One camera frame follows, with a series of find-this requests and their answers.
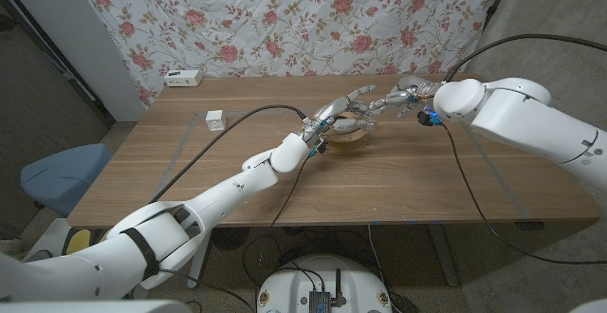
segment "floral fabric backdrop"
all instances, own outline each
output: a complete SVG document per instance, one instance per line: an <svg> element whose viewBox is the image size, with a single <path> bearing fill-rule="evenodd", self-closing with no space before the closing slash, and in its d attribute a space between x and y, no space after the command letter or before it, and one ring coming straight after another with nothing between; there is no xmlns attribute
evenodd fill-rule
<svg viewBox="0 0 607 313"><path fill-rule="evenodd" d="M204 77L433 73L471 53L492 0L91 0L149 106Z"/></svg>

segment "white wall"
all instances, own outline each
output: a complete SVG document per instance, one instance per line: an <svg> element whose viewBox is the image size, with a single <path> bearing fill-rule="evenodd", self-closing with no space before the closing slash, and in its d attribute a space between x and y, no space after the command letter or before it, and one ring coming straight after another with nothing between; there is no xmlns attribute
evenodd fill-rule
<svg viewBox="0 0 607 313"><path fill-rule="evenodd" d="M50 39L118 121L139 120L145 107L116 45L88 0L21 0Z"/></svg>

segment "wooden table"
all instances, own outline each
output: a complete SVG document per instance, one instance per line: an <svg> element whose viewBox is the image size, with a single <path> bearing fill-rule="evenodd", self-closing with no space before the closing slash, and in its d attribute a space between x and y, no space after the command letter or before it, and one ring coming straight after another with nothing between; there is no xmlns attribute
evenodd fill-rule
<svg viewBox="0 0 607 313"><path fill-rule="evenodd" d="M420 75L440 81L443 75ZM166 88L122 144L67 222L77 228L108 228L145 205L217 135L206 111L222 109L228 124L267 104L290 104L310 115L365 84L376 100L400 75L207 79L194 88ZM461 223L481 221L459 174L441 127L417 123L415 112L378 119L370 145L355 155L327 153L303 169L277 226ZM285 110L255 114L227 133L163 197L190 199L240 172L248 157L278 146L299 129ZM551 162L469 134L448 123L471 188L491 221L594 220L600 209L576 180ZM222 226L269 226L297 172L280 175L274 187L230 214Z"/></svg>

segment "cable on floor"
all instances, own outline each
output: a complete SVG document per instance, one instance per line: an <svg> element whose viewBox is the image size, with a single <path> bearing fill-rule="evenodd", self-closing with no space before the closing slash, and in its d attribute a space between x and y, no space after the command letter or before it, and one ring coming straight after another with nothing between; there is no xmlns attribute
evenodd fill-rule
<svg viewBox="0 0 607 313"><path fill-rule="evenodd" d="M221 133L219 133L219 135L217 135L213 140L211 140L211 142L209 142L209 144L202 149L202 151L200 151L200 153L198 153L197 156L195 156L187 165L186 167L184 167L181 171L179 171L179 173L167 184L164 186L164 188L162 188L162 190L160 190L160 192L158 192L153 198L152 200L150 200L150 202L148 204L152 204L157 202L160 197L162 195L164 195L170 188L171 186L173 186L173 184L175 184L177 182L177 180L184 175L194 164L196 161L198 161L198 159L200 159L200 157L202 157L205 153L207 153L207 151L215 144L215 142L217 142L220 138L222 138L227 132L229 132L232 128L234 128L238 123L242 122L243 120L245 120L246 118L250 117L251 115L258 113L260 111L264 111L264 110L268 110L268 109L275 109L275 108L283 108L283 109L288 109L288 110L292 110L295 113L297 113L297 115L299 115L299 117L304 120L306 118L306 115L304 114L304 112L302 112L301 110L292 107L290 105L285 105L285 104L272 104L272 105L266 105L263 107L259 107L257 109L253 109L251 111L249 111L248 113L246 113L242 118L236 120L233 124L229 125L226 130L222 131Z"/></svg>
<svg viewBox="0 0 607 313"><path fill-rule="evenodd" d="M375 246L373 245L373 238L371 237L371 225L370 225L370 224L369 224L369 225L367 225L367 231L369 232L369 245L371 245L371 250L373 251L373 254L374 254L374 255L375 255L375 257L376 257L377 267L379 268L379 274L381 275L381 282L382 282L384 285L386 285L386 282L385 282L384 277L383 277L383 269L381 268L381 263L379 262L379 258L377 257L376 248L375 248ZM393 310L395 310L397 313L402 313L402 312L400 311L400 309L398 309L398 307L396 307L396 305L393 303L393 300L392 300L392 293L390 293L390 294L391 294L391 295L390 295L390 296L391 296L391 298L390 298L390 305L392 306L392 309L393 309Z"/></svg>
<svg viewBox="0 0 607 313"><path fill-rule="evenodd" d="M272 271L272 273L270 275L272 275L275 272L279 272L279 271L283 271L283 270L297 270L297 271L301 271L303 273L310 272L310 273L318 276L319 279L321 279L321 290L324 291L324 280L322 279L322 276L319 275L319 273L317 273L316 271L310 270L310 269L304 269L304 268L300 268L300 267L280 267L280 268Z"/></svg>
<svg viewBox="0 0 607 313"><path fill-rule="evenodd" d="M274 223L276 223L276 220L278 219L278 217L280 217L281 213L283 213L283 210L286 207L286 203L288 203L289 198L291 197L291 195L293 194L293 191L295 191L295 187L297 186L297 182L300 180L300 175L302 175L302 171L304 170L304 166L305 163L310 159L310 156L308 156L302 164L302 167L300 168L300 171L297 173L297 177L295 178L295 182L293 183L293 188L291 189L291 192L288 194L288 196L286 197L286 201L283 204L283 206L281 207L281 210L278 211L278 214L276 214L276 217L274 218L274 220L272 221L272 224L270 225L271 227L274 226Z"/></svg>
<svg viewBox="0 0 607 313"><path fill-rule="evenodd" d="M472 201L474 202L474 206L476 207L476 210L478 211L478 213L481 215L481 218L483 218L483 222L485 223L485 225L487 225L487 227L489 228L489 230L491 230L491 233L493 233L493 235L495 235L495 237L497 237L500 241L502 241L504 244L511 247L512 249L519 251L523 255L532 257L537 260L545 261L548 263L553 263L553 264L558 264L558 265L607 265L607 261L563 261L563 260L554 260L554 259L550 259L547 257L538 256L538 255L532 254L528 251L525 251L523 249L520 249L519 247L514 246L513 244L508 242L506 239L504 239L502 236L500 236L493 229L493 227L489 224L489 222L487 221L487 218L485 217L485 214L481 210L481 207L478 205L478 201L476 200L476 197L474 196L474 193L472 192L472 188L470 187L470 184L468 183L468 179L466 178L466 174L464 173L462 164L459 161L459 156L457 155L457 149L455 148L455 142L453 141L453 136L451 135L449 128L447 128L447 126L445 124L441 124L441 125L443 126L443 128L445 128L445 131L447 132L447 135L449 136L449 140L451 141L451 147L453 148L453 155L455 156L455 162L457 163L459 172L462 175L462 178L464 179L464 183L466 184L466 188L468 189L470 197L472 198Z"/></svg>
<svg viewBox="0 0 607 313"><path fill-rule="evenodd" d="M578 44L578 45L582 45L582 46L589 46L589 47L593 47L593 48L607 52L607 46L605 46L603 44L587 41L584 39L580 39L580 38L566 37L566 36L560 36L560 35L555 35L555 34L518 34L518 35L513 35L513 36L510 36L510 37L507 37L504 39L500 39L497 42L491 43L487 46L483 46L483 47L479 48L478 50L474 51L473 53L471 53L469 56L462 59L458 64L456 64L453 67L453 69L445 77L445 82L451 82L451 80L453 79L453 76L455 76L455 73L457 72L457 70L460 67L462 67L463 64L467 63L472 58L474 58L474 57L480 55L481 53L483 53L493 47L496 47L498 45L501 45L501 44L504 44L507 42L512 42L515 40L520 40L520 39L555 40L555 41Z"/></svg>
<svg viewBox="0 0 607 313"><path fill-rule="evenodd" d="M221 292L224 292L228 295L231 295L233 298L237 299L238 301L240 301L241 303L245 304L252 312L255 312L255 309L253 308L253 306L251 306L245 299L243 299L241 296L239 296L238 294L229 291L223 287L220 287L218 285L211 285L211 284L207 284L207 283L203 283L201 281L198 281L198 279L193 278L192 276L182 273L180 271L177 270L172 270L172 269L159 269L158 271L162 271L162 272L168 272L171 274L175 274L175 275L179 275L181 277L184 277L190 281L194 281L197 285L203 285L205 287L211 288L211 289L215 289L215 290L219 290Z"/></svg>
<svg viewBox="0 0 607 313"><path fill-rule="evenodd" d="M258 283L257 281L255 281L255 279L253 279L253 276L248 272L247 264L245 263L245 260L247 258L247 251L250 248L250 246L252 246L255 242L261 240L262 238L269 238L270 240L272 240L274 242L274 244L276 245L276 249L278 249L279 254L281 254L281 255L283 254L283 251L281 250L281 246L278 244L278 241L276 240L276 238L272 235L264 234L264 235L261 235L261 236L255 238L254 240L248 242L247 246L243 250L241 262L243 265L243 269L245 270L245 273L248 276L248 279L251 280L258 287L261 287L262 285L260 283Z"/></svg>
<svg viewBox="0 0 607 313"><path fill-rule="evenodd" d="M195 304L198 307L198 313L202 313L202 304L196 300L189 300L186 304Z"/></svg>

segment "blue connector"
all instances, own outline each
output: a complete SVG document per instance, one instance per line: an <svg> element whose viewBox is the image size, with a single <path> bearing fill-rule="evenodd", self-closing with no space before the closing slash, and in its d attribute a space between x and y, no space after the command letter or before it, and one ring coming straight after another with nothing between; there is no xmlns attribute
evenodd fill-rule
<svg viewBox="0 0 607 313"><path fill-rule="evenodd" d="M428 115L430 115L430 122L433 125L439 125L443 123L443 121L438 117L438 114L436 114L436 112L433 111L432 108L426 106L424 110L428 111Z"/></svg>

